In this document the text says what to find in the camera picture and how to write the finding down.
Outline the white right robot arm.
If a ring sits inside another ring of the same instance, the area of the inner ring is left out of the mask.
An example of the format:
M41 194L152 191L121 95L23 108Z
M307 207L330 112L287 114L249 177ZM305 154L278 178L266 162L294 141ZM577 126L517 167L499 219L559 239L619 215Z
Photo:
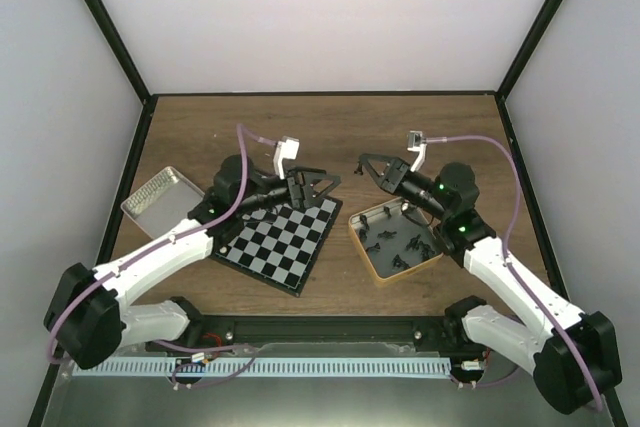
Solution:
M478 343L500 353L530 374L542 397L562 414L587 405L602 408L603 394L622 380L613 323L554 292L509 251L507 238L475 208L479 189L469 165L448 163L430 179L399 157L364 153L356 171L437 219L433 236L441 252L514 313L509 318L472 298L452 305L452 319L444 325L451 347L465 350Z

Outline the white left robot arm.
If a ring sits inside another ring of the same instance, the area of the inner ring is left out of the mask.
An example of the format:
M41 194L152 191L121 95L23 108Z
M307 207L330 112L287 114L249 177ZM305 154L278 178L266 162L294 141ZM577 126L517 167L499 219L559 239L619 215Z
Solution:
M131 344L196 349L205 328L189 301L137 301L205 258L299 295L341 208L330 195L340 182L322 169L269 175L248 158L226 158L202 200L168 232L120 259L63 272L44 319L49 359L61 349L89 369Z

